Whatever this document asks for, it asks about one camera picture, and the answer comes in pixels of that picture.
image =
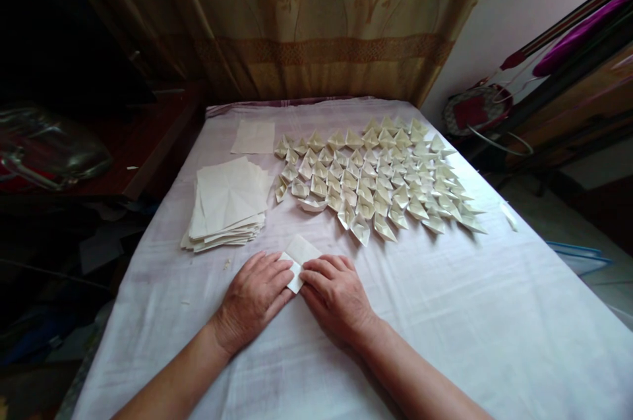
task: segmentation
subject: wire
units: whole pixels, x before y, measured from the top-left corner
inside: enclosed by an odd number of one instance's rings
[[[27,265],[27,264],[23,264],[21,262],[16,262],[14,260],[7,260],[6,258],[0,258],[0,262],[8,264],[8,265],[14,265],[14,266],[19,266],[22,268],[26,268],[28,270],[33,270],[35,272],[41,272],[41,273],[45,273],[45,274],[49,274],[49,275],[54,275],[60,278],[65,278],[66,280],[70,280],[72,282],[76,282],[76,283],[81,283],[84,285],[90,285],[90,286],[94,286],[94,287],[98,287],[98,288],[103,288],[104,290],[108,290],[110,291],[110,288],[105,286],[105,285],[101,285],[101,284],[97,284],[94,282],[89,282],[88,280],[83,280],[82,278],[78,278],[78,277],[74,277],[71,275],[66,275],[60,272],[54,272],[53,270],[46,270],[45,268],[38,268],[38,267],[33,267],[31,265]]]

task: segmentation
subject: purple object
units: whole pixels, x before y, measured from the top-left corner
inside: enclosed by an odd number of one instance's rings
[[[612,0],[593,13],[589,18],[577,25],[560,41],[554,49],[547,53],[541,62],[534,68],[534,77],[547,77],[552,75],[569,57],[587,43],[592,37],[620,11],[628,0]]]

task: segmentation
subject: right hand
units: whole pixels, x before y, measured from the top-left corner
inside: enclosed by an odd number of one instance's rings
[[[322,255],[304,263],[303,269],[300,293],[316,319],[353,347],[368,341],[379,318],[352,261],[342,255]]]

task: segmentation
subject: left hand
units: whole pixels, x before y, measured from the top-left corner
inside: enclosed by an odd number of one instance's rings
[[[293,297],[286,288],[293,278],[292,261],[279,260],[281,255],[259,252],[249,258],[209,320],[218,344],[229,356],[253,341]]]

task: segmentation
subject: finger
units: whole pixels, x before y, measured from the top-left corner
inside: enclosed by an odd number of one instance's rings
[[[306,270],[314,270],[315,272],[319,272],[330,280],[336,278],[336,275],[340,273],[330,262],[321,258],[308,260],[306,263],[303,264],[303,267]]]
[[[268,268],[268,266],[270,264],[272,264],[273,262],[276,262],[277,260],[279,260],[279,258],[281,257],[283,252],[275,252],[272,254],[268,254],[265,257],[263,257],[258,263],[257,265],[253,268],[253,271],[255,273],[261,273],[264,270],[266,270]]]
[[[257,278],[263,283],[273,280],[280,272],[290,272],[292,260],[277,260],[275,263],[269,264],[262,272],[257,274]]]
[[[345,255],[339,255],[340,259],[343,261],[345,266],[350,270],[356,271],[356,267],[354,266],[354,262],[352,262],[350,257],[346,257]]]
[[[268,310],[266,310],[266,316],[264,317],[266,324],[268,324],[277,314],[282,310],[288,301],[290,301],[295,294],[290,288],[285,288],[278,296],[273,300]]]
[[[257,262],[259,262],[259,260],[264,258],[264,256],[266,256],[266,252],[265,251],[261,251],[261,252],[256,253],[255,255],[253,255],[251,258],[249,258],[246,261],[246,263],[242,266],[242,268],[240,268],[239,272],[244,273],[244,272],[250,271],[251,268],[253,267],[253,265],[255,265]]]
[[[324,298],[329,292],[329,287],[332,283],[331,280],[328,280],[319,272],[314,272],[307,268],[299,274],[299,278],[301,278],[305,283],[312,285],[316,292]]]
[[[347,268],[338,255],[327,254],[327,255],[321,255],[319,258],[323,260],[327,260],[329,263],[334,265],[334,267],[340,272],[343,272]]]
[[[328,307],[325,301],[323,301],[321,295],[310,285],[302,286],[299,293],[303,296],[305,304],[308,305],[310,311],[312,311],[317,318],[323,319],[328,314]]]

